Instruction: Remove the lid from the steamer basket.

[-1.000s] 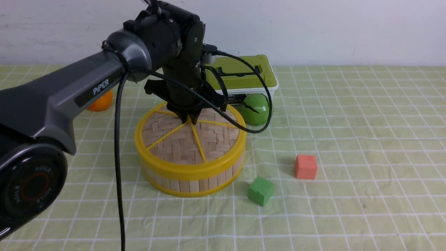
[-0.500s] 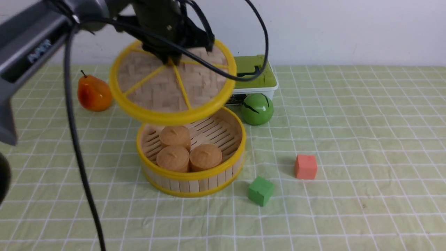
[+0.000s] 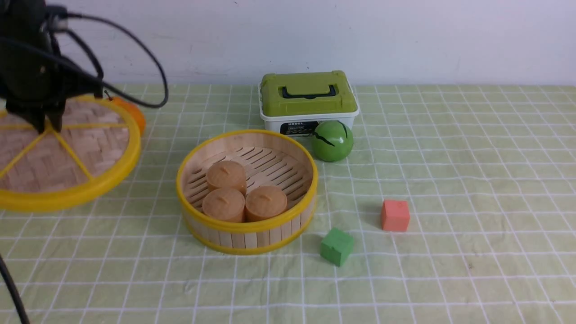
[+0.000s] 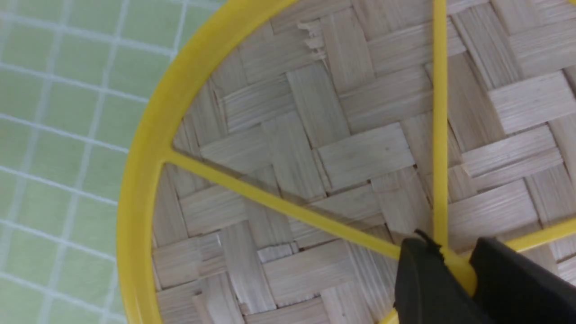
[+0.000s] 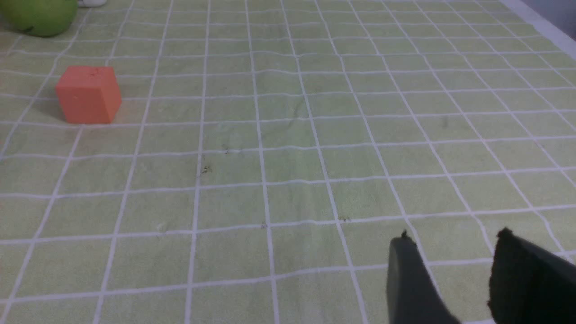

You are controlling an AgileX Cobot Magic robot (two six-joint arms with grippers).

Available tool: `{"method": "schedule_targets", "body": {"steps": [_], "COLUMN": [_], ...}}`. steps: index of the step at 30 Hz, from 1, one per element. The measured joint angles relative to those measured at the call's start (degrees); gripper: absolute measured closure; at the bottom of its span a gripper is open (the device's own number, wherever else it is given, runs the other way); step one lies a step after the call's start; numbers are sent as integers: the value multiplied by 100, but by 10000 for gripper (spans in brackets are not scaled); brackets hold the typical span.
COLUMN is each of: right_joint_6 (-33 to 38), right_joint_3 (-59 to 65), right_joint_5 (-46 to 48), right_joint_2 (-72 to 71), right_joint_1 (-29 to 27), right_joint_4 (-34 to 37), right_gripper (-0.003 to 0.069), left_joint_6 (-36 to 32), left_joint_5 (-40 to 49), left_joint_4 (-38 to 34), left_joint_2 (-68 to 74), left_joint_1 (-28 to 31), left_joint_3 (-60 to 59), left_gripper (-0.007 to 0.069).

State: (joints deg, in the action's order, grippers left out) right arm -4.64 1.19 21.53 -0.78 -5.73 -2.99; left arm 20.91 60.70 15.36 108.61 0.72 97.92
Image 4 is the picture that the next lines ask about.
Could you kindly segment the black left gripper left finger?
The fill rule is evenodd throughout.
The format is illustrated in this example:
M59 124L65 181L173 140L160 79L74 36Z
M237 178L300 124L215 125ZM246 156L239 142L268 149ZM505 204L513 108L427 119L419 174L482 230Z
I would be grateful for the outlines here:
M394 308L401 324L485 324L487 316L444 263L441 246L416 229L405 238L395 283Z

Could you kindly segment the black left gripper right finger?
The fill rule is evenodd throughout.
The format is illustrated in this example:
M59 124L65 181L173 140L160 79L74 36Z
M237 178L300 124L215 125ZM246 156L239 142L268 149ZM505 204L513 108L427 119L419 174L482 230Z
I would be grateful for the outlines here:
M573 324L576 289L495 238L479 238L470 263L475 303L497 324Z

